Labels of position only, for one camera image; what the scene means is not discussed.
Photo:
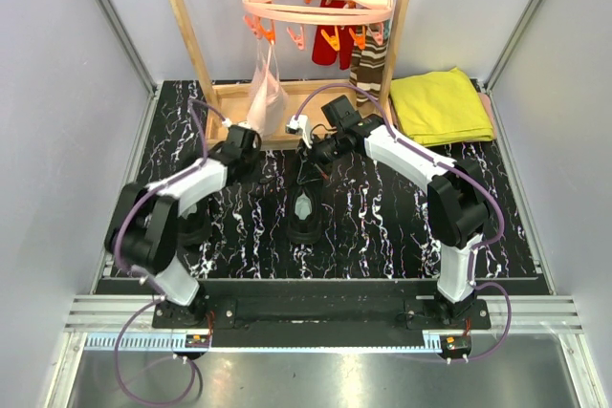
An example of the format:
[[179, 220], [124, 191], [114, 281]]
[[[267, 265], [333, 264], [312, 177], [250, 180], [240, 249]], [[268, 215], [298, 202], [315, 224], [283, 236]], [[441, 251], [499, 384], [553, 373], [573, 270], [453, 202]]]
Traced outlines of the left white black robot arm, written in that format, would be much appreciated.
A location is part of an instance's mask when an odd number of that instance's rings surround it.
[[104, 248], [115, 265], [136, 276], [173, 306], [173, 316], [188, 328], [206, 321], [206, 294], [176, 255], [177, 247], [195, 246], [201, 220], [188, 215], [208, 196], [252, 176], [261, 151], [260, 135], [233, 124], [224, 141], [176, 174], [147, 185], [129, 183], [120, 192]]

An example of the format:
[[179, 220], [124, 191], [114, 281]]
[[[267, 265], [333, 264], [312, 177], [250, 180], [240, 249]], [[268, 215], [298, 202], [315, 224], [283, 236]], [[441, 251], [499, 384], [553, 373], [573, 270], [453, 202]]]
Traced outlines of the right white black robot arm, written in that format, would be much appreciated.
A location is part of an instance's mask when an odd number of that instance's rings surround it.
[[426, 194], [427, 224], [440, 246], [440, 273], [427, 314], [446, 328], [465, 321], [476, 300], [475, 259], [484, 241], [486, 223], [498, 204], [486, 196], [468, 161], [443, 157], [410, 140], [379, 115], [363, 117], [345, 96], [321, 107], [333, 133], [314, 136], [303, 114], [291, 118], [318, 165], [328, 165], [348, 153], [379, 162], [417, 185]]

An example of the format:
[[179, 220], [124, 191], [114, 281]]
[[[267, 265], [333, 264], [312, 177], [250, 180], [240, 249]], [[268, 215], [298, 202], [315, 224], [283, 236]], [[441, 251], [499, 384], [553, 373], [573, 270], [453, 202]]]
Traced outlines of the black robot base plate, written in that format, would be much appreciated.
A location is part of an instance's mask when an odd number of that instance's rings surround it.
[[488, 331], [489, 309], [470, 296], [448, 304], [432, 280], [211, 280], [188, 307], [162, 303], [152, 325], [212, 328], [218, 352], [431, 352], [435, 333]]

